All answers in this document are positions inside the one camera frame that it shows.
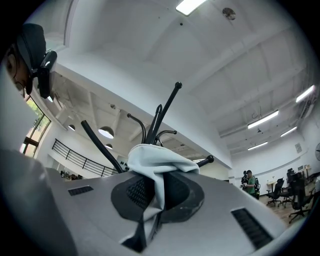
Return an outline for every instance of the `window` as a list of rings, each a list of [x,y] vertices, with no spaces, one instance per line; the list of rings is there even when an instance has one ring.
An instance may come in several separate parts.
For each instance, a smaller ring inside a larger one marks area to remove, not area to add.
[[[33,122],[32,128],[26,135],[24,142],[20,148],[20,152],[28,157],[33,158],[39,142],[50,124],[49,118],[41,111],[34,100],[28,96],[25,98],[26,103],[37,115]]]

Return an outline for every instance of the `green shirt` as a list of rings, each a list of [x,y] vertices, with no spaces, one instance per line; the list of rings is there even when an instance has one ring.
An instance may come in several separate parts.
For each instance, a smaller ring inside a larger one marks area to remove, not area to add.
[[[248,180],[248,185],[254,185],[256,184],[256,178],[255,176],[252,176],[249,180]],[[246,191],[249,193],[249,194],[254,194],[255,193],[255,187],[247,187],[246,188]]]

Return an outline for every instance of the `ceiling light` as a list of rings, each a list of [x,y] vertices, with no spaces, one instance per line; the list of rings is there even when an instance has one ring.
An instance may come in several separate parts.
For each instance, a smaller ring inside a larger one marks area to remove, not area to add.
[[[106,144],[106,145],[104,145],[107,149],[110,149],[110,150],[112,150],[113,149],[113,147],[112,147],[112,145],[111,144]]]
[[[304,91],[298,97],[296,97],[295,102],[298,103],[298,102],[302,101],[303,98],[305,98],[306,96],[308,96],[310,93],[313,92],[314,88],[315,88],[315,86],[311,85],[306,91]]]
[[[99,130],[99,133],[101,133],[103,136],[113,139],[115,136],[114,131],[109,126],[103,126]]]
[[[268,141],[265,142],[265,143],[262,143],[262,144],[260,144],[260,145],[257,145],[257,146],[249,147],[248,150],[254,150],[254,149],[259,148],[259,147],[261,147],[261,146],[263,146],[263,145],[266,145],[266,144],[268,144]]]
[[[184,0],[175,9],[186,16],[192,13],[196,8],[206,0]]]
[[[76,130],[76,127],[75,127],[73,124],[70,124],[68,127],[69,127],[72,131],[75,131],[75,130]]]
[[[297,127],[293,127],[292,129],[288,130],[288,131],[287,131],[287,132],[285,132],[284,134],[281,134],[281,136],[280,136],[280,137],[286,136],[287,134],[289,134],[289,133],[291,133],[291,132],[295,131],[296,129],[297,129]]]
[[[248,129],[251,129],[251,128],[253,128],[253,127],[256,127],[256,126],[258,126],[258,125],[260,125],[260,124],[262,124],[262,123],[270,120],[271,118],[276,117],[278,114],[279,114],[279,110],[276,110],[275,112],[267,115],[266,117],[261,118],[261,119],[258,120],[258,121],[255,121],[255,122],[253,122],[253,123],[248,124]]]

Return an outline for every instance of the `chair base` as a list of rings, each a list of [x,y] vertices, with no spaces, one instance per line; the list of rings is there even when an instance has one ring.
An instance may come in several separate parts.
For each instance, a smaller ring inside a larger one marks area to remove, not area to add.
[[[280,205],[283,205],[283,207],[286,208],[286,204],[291,203],[291,202],[292,202],[292,200],[290,199],[290,197],[285,197],[284,200],[282,200],[282,202],[278,203],[278,207]]]
[[[274,206],[276,206],[276,202],[281,202],[280,200],[275,200],[275,199],[272,199],[271,201],[268,201],[268,203],[266,205],[269,205],[271,203],[274,203]]]
[[[306,213],[306,212],[309,212],[310,210],[302,210],[302,208],[299,210],[299,211],[297,211],[297,212],[293,212],[293,213],[290,213],[290,215],[289,215],[289,218],[291,217],[291,215],[295,215],[292,219],[290,219],[290,221],[289,221],[289,224],[291,224],[291,222],[296,218],[296,217],[298,217],[298,216],[302,216],[302,217],[304,217],[305,215],[304,215],[304,213]]]

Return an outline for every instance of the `chair leg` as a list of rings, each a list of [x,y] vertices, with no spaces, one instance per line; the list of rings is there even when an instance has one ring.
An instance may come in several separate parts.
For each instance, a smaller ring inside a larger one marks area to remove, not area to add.
[[[290,221],[289,221],[289,224],[291,224],[291,222],[296,218],[296,217],[298,217],[300,214],[297,214],[296,216],[294,216],[292,219],[290,219]]]

